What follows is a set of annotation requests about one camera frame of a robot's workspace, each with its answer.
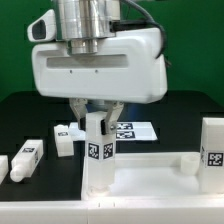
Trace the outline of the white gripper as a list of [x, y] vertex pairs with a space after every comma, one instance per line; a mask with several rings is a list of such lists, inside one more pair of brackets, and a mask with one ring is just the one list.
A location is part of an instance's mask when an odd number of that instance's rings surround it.
[[121, 31], [99, 40], [96, 53], [76, 55], [67, 53], [65, 42], [53, 40], [56, 20], [52, 10], [29, 25], [27, 34], [35, 44], [32, 68], [37, 90], [43, 96], [71, 98], [69, 105], [80, 130], [86, 129], [86, 99], [112, 101], [106, 103], [101, 121], [102, 134], [112, 135], [123, 102], [151, 103], [167, 92], [157, 28]]

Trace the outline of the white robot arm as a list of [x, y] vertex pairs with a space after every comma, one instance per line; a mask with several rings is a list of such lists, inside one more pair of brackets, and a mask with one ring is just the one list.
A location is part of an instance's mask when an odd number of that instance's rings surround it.
[[79, 128], [86, 104], [103, 104], [101, 133], [116, 132], [125, 102], [151, 103], [167, 91], [165, 32], [132, 0], [51, 0], [29, 25], [32, 68], [43, 96], [67, 98]]

